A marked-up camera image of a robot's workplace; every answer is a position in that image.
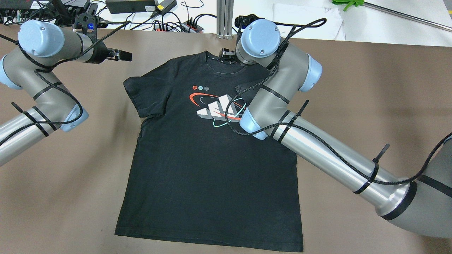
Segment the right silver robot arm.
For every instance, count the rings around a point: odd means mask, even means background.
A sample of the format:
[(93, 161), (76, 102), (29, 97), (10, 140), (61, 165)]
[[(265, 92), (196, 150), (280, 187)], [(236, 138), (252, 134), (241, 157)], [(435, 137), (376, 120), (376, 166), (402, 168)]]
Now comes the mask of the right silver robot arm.
[(270, 70), (240, 118), (243, 135), (271, 137), (374, 206), (378, 216), (410, 232), (451, 238), (451, 135), (431, 151), (416, 175), (395, 177), (379, 165), (386, 145), (372, 160), (287, 109), (296, 91), (309, 91), (322, 66), (282, 38), (269, 20), (244, 18), (235, 55), (245, 65)]

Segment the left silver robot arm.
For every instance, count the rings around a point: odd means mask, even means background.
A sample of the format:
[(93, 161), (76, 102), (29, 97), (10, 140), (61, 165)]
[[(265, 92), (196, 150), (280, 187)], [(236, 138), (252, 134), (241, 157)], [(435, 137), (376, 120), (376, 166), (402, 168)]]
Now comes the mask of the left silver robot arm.
[(89, 114), (53, 73), (68, 61), (98, 64), (105, 59), (131, 61), (131, 53), (107, 48), (96, 30), (77, 32), (49, 22), (30, 20), (18, 31), (17, 47), (1, 59), (1, 84), (24, 90), (36, 105), (1, 125), (1, 165), (44, 137), (69, 132)]

